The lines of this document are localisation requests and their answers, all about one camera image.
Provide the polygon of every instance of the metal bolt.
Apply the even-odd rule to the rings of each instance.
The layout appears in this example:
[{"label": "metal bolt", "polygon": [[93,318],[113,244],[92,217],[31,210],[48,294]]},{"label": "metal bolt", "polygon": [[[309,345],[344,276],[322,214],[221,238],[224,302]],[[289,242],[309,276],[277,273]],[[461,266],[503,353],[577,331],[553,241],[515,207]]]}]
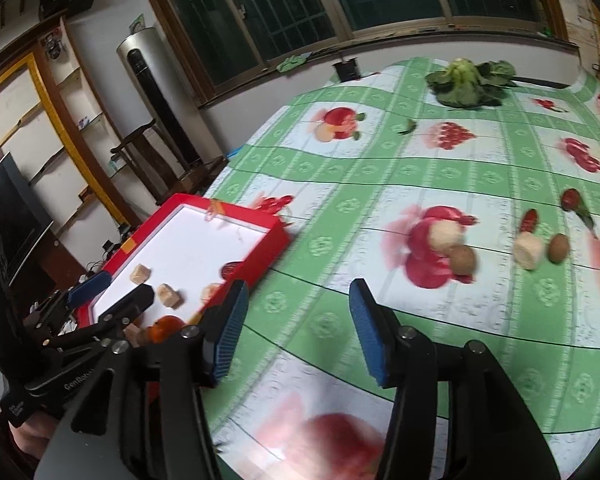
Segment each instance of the metal bolt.
[{"label": "metal bolt", "polygon": [[187,325],[180,331],[180,335],[184,339],[189,339],[191,337],[195,337],[200,332],[200,329],[195,325]]},{"label": "metal bolt", "polygon": [[401,339],[414,339],[418,335],[418,331],[413,326],[401,326],[398,334]]},{"label": "metal bolt", "polygon": [[482,354],[486,349],[487,347],[480,341],[475,339],[469,341],[469,350],[471,350],[471,352],[474,354]]},{"label": "metal bolt", "polygon": [[114,354],[122,354],[123,352],[126,352],[126,350],[128,348],[129,348],[129,341],[127,341],[126,339],[123,341],[116,341],[115,343],[113,343],[113,346],[111,347]]}]

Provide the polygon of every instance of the yellow wooden frame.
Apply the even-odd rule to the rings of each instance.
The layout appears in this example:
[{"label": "yellow wooden frame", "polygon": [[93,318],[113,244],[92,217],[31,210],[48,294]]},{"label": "yellow wooden frame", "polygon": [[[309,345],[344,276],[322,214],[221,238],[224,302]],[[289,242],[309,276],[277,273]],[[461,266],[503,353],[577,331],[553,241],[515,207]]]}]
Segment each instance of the yellow wooden frame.
[{"label": "yellow wooden frame", "polygon": [[22,58],[17,60],[16,63],[11,65],[7,70],[0,74],[0,86],[23,68],[27,68],[29,70],[29,74],[33,80],[33,85],[36,88],[38,96],[40,97],[40,102],[42,103],[45,112],[49,116],[49,120],[51,120],[51,124],[53,125],[56,134],[58,134],[62,145],[66,149],[68,155],[71,157],[71,160],[78,168],[78,171],[80,171],[83,179],[87,182],[88,186],[91,187],[100,202],[102,202],[102,205],[107,209],[107,211],[109,211],[110,215],[113,216],[116,222],[119,224],[131,224],[131,222],[124,216],[122,211],[120,211],[120,209],[118,209],[113,203],[109,195],[104,191],[94,174],[91,173],[91,169],[78,152],[78,149],[75,147],[73,140],[69,136],[64,124],[62,124],[60,116],[58,115],[58,111],[53,105],[51,97],[49,97],[48,91],[42,82],[42,76],[40,75],[38,64],[36,63],[36,59],[32,52],[24,55]]}]

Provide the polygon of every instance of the blue plastic object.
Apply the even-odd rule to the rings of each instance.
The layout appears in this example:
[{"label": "blue plastic object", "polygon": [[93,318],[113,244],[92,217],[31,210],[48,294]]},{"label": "blue plastic object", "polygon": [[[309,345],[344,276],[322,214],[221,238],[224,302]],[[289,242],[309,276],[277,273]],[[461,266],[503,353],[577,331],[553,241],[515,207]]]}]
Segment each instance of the blue plastic object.
[{"label": "blue plastic object", "polygon": [[109,285],[111,285],[111,274],[106,270],[101,270],[86,282],[72,288],[67,295],[66,306],[69,309],[77,308],[107,290]]},{"label": "blue plastic object", "polygon": [[229,373],[229,367],[234,358],[235,347],[240,338],[244,318],[247,316],[249,288],[245,282],[238,283],[234,283],[225,299],[225,303],[233,302],[234,308],[216,344],[213,370],[213,377],[216,381],[220,381]]},{"label": "blue plastic object", "polygon": [[365,356],[366,369],[376,380],[378,386],[384,388],[389,378],[386,370],[384,343],[370,312],[370,307],[377,308],[378,306],[367,304],[365,295],[360,289],[361,285],[366,287],[364,280],[354,280],[349,285],[349,310],[356,332],[358,332],[362,353]]}]

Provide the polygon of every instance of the green checkered tablecloth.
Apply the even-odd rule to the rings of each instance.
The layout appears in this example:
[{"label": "green checkered tablecloth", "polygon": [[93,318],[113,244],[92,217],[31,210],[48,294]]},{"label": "green checkered tablecloth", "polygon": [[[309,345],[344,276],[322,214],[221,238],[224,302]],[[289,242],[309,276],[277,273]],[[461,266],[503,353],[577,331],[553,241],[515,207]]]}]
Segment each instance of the green checkered tablecloth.
[{"label": "green checkered tablecloth", "polygon": [[[251,295],[229,376],[205,394],[221,457],[244,478],[336,478],[342,461],[330,443],[345,428],[366,435],[347,451],[362,457],[362,469],[347,474],[373,478],[365,464],[386,433],[394,391],[366,371],[347,304],[357,277],[434,341],[486,343],[564,478],[600,437],[600,247],[559,207],[561,192],[577,188],[600,237],[600,83],[583,71],[567,89],[523,84],[501,107],[456,110],[439,105],[424,81],[444,64],[413,58],[299,95],[207,193],[245,206],[293,197],[280,214],[294,241]],[[418,125],[404,134],[408,119]],[[465,140],[444,149],[445,132]],[[404,232],[439,205],[477,219],[466,227],[479,261],[473,283],[424,288],[405,272]],[[513,263],[530,208],[537,235],[570,238],[563,264],[528,272]],[[438,476],[447,427],[440,390]]]}]

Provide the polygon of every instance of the brown egg-shaped object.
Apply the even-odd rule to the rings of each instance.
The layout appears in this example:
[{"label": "brown egg-shaped object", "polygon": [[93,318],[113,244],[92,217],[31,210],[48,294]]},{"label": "brown egg-shaped object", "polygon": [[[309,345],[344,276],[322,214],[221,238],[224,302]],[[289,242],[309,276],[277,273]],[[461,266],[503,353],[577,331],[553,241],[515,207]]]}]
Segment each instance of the brown egg-shaped object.
[{"label": "brown egg-shaped object", "polygon": [[449,267],[456,276],[470,276],[477,267],[475,251],[468,245],[456,245],[449,253]]},{"label": "brown egg-shaped object", "polygon": [[546,248],[546,257],[552,264],[561,264],[569,254],[569,239],[562,233],[551,238]]}]

